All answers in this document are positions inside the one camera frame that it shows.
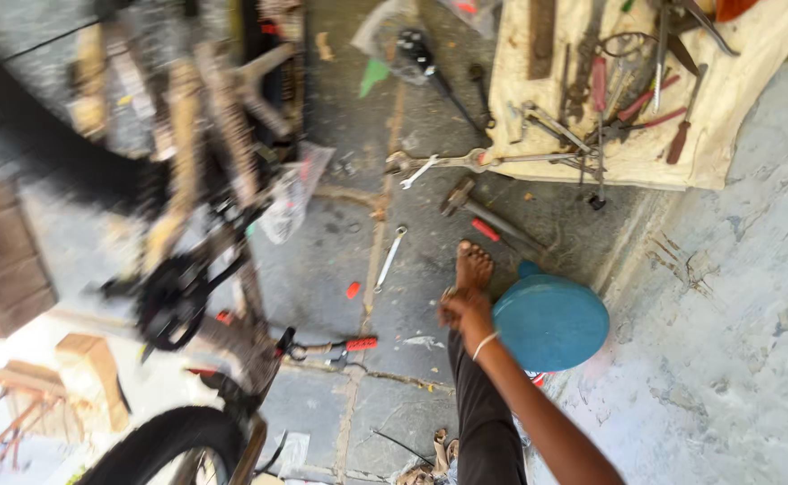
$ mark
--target green paper scrap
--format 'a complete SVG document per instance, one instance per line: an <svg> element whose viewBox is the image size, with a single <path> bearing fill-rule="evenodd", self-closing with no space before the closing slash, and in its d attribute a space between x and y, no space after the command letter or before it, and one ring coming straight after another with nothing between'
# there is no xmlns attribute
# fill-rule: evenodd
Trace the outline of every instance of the green paper scrap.
<svg viewBox="0 0 788 485"><path fill-rule="evenodd" d="M367 68L364 70L364 78L361 79L361 94L358 97L367 96L370 88L378 81L388 79L388 66L371 58L367 61Z"/></svg>

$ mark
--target human foot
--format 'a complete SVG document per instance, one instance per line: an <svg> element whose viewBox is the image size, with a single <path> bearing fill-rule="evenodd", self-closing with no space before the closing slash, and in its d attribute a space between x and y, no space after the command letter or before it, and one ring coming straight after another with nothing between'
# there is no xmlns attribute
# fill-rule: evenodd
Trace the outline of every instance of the human foot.
<svg viewBox="0 0 788 485"><path fill-rule="evenodd" d="M457 288L475 288L483 291L490 281L493 261L477 244L466 239L457 245Z"/></svg>

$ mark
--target spanner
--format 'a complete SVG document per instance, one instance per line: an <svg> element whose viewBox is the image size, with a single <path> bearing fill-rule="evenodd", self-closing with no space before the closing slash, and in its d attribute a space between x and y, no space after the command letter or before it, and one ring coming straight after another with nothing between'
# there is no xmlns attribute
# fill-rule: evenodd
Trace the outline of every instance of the spanner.
<svg viewBox="0 0 788 485"><path fill-rule="evenodd" d="M374 293L382 292L382 283L385 282L385 277L388 275L388 269L391 267L391 262L394 260L394 255L397 254L397 248L400 247L400 240L406 234L406 226L402 225L397 228L397 237L394 238L394 243L391 244L391 249L388 251L388 257L385 259L385 264L382 265L382 273L379 274L379 280L376 282L376 287L373 289Z"/></svg>
<svg viewBox="0 0 788 485"><path fill-rule="evenodd" d="M438 156L432 155L430 157L430 160L427 160L427 163L425 163L423 167L419 168L417 172L413 173L409 179L406 179L405 181L400 181L400 185L403 186L403 190L410 188L412 186L412 183L415 182L415 180L417 180L418 177L421 177L421 175L424 172L430 170L430 168L436 164L436 159L438 158L439 158Z"/></svg>

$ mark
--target silver bangle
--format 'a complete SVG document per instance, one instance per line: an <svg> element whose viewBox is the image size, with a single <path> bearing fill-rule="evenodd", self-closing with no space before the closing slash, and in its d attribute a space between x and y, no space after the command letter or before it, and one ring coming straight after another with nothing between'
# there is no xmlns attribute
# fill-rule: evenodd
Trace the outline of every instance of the silver bangle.
<svg viewBox="0 0 788 485"><path fill-rule="evenodd" d="M484 338L484 340L482 340L482 341L481 341L481 343L480 343L480 344L478 344L478 348L475 348L475 355L474 355L474 356L472 356L472 360L476 360L476 359L478 358L478 353L481 351L481 349L482 349L482 348L483 348L483 347L484 347L484 346L485 346L485 345L486 345L488 342L490 342L492 339L496 338L497 336L499 336L499 332L497 332L497 331L495 331L494 333L492 333L492 334L490 334L490 335L486 336L486 337Z"/></svg>

